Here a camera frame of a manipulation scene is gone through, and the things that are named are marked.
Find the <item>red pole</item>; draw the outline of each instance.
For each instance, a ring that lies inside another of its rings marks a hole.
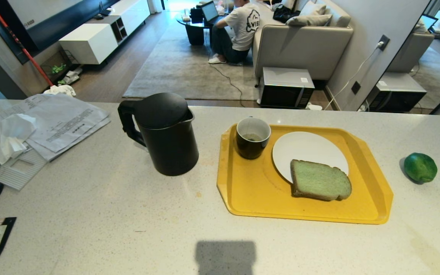
[[[40,67],[40,65],[38,65],[35,62],[35,59],[33,59],[33,57],[28,53],[28,51],[25,49],[25,47],[23,46],[23,44],[19,41],[18,37],[16,37],[16,35],[11,31],[11,29],[9,28],[8,24],[6,24],[6,21],[3,19],[3,17],[1,17],[0,15],[0,22],[1,24],[7,29],[8,33],[11,34],[11,36],[13,37],[13,39],[15,40],[15,42],[17,42],[17,44],[19,45],[19,47],[21,48],[21,50],[23,51],[23,53],[26,55],[26,57],[28,57],[28,59],[33,63],[33,66],[35,66],[35,68],[37,68],[37,70],[40,72],[40,74],[44,77],[44,79],[47,81],[47,83],[50,86],[53,86],[54,84],[52,83],[52,81],[47,77],[47,75],[45,74],[44,70],[42,70],[42,68]]]

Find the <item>electric kettle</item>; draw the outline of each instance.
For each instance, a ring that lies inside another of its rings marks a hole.
[[[194,115],[181,96],[163,92],[142,100],[122,101],[118,114],[124,132],[149,150],[159,173],[178,176],[197,163],[199,153],[191,125]]]

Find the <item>sofa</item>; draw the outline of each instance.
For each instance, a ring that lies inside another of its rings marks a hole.
[[[293,10],[302,10],[309,0],[298,0]],[[273,11],[263,2],[258,5],[260,26],[254,35],[252,58],[255,76],[262,76],[265,66],[300,68],[309,71],[313,80],[329,80],[342,56],[353,29],[351,17],[330,0],[325,14],[332,14],[328,26],[287,26],[273,19]]]
[[[427,48],[434,41],[434,35],[427,33],[411,33],[402,45],[386,72],[410,73],[412,68],[419,62]]]

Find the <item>white plate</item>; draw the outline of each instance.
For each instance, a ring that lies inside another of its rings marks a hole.
[[[291,132],[280,137],[273,147],[273,161],[278,172],[290,183],[291,160],[306,160],[338,167],[346,175],[349,166],[344,154],[328,139],[309,132]]]

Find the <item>green bread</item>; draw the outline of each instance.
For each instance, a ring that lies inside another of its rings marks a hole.
[[[340,201],[347,199],[353,190],[347,175],[337,167],[304,160],[292,160],[290,167],[293,197]]]

